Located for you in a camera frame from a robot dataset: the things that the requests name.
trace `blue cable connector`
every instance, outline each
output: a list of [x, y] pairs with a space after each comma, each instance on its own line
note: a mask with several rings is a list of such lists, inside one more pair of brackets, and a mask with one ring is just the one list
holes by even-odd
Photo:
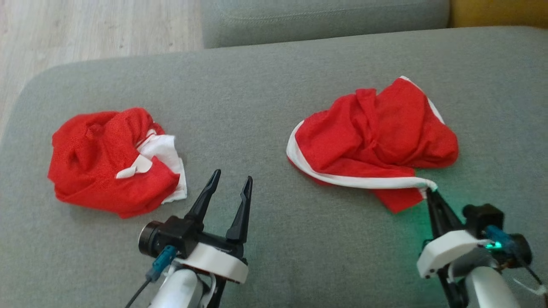
[[512, 238], [503, 230], [495, 227], [493, 225], [487, 226], [485, 228], [486, 237], [491, 239], [494, 242], [500, 243], [504, 252], [508, 254], [514, 254], [517, 251], [516, 243]]
[[173, 259], [177, 256], [177, 248], [171, 245], [164, 247], [160, 255], [152, 263], [152, 268], [146, 273], [147, 280], [156, 282], [166, 267], [168, 267]]

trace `gray sofa cushion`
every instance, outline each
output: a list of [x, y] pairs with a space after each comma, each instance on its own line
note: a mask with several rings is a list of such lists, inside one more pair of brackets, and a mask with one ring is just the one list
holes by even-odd
[[203, 0], [206, 48], [444, 28], [449, 0]]
[[[424, 204], [391, 214], [369, 192], [315, 184], [285, 156], [294, 126], [360, 87], [406, 75], [459, 138], [446, 169], [420, 170], [460, 211], [491, 202], [548, 275], [545, 47], [527, 27], [460, 28], [205, 50], [60, 66], [34, 78], [0, 147], [1, 307], [122, 307], [152, 259], [137, 236], [184, 215], [223, 171], [206, 230], [224, 234], [254, 177], [249, 277], [227, 307], [441, 307], [437, 280], [416, 260], [431, 235]], [[85, 112], [147, 108], [185, 162], [189, 198], [121, 220], [58, 202], [47, 180], [54, 131]], [[531, 283], [524, 270], [508, 270]], [[516, 287], [523, 307], [538, 298]], [[159, 283], [135, 307], [145, 307]]]

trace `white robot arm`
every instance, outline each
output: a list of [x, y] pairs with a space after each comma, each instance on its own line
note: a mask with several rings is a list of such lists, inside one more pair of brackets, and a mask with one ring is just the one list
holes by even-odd
[[213, 173], [184, 218], [171, 216], [164, 223], [152, 221], [143, 228], [139, 251], [156, 261], [126, 308], [162, 272], [166, 278], [149, 308], [217, 308], [227, 281], [246, 282], [243, 245], [247, 241], [253, 179], [247, 178], [232, 226], [225, 237], [220, 237], [203, 232], [203, 219], [220, 176], [221, 170]]
[[529, 267], [529, 244], [521, 234], [502, 231], [503, 212], [490, 204], [468, 205], [463, 224], [438, 191], [426, 193], [434, 239], [423, 243], [416, 266], [421, 278], [438, 276], [451, 308], [519, 307], [500, 274], [516, 267], [533, 275], [548, 301], [542, 281]]

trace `yellow cushion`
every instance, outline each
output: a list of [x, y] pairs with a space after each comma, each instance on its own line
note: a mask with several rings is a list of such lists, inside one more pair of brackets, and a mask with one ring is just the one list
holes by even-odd
[[548, 0], [451, 0], [451, 27], [548, 27]]

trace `crumpled red fabric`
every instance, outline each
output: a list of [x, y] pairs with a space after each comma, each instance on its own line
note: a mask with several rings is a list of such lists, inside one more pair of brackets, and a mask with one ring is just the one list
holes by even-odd
[[165, 134], [143, 108], [78, 115], [53, 134], [48, 178], [58, 200], [118, 214], [121, 218], [156, 209], [175, 190], [174, 174], [156, 157], [151, 169], [116, 179], [139, 152], [136, 145], [154, 129]]
[[[378, 95], [357, 89], [338, 98], [305, 119], [295, 139], [315, 172], [360, 178], [414, 176], [414, 168], [447, 167], [459, 153], [456, 135], [404, 78]], [[394, 213], [423, 200], [414, 188], [373, 191]]]

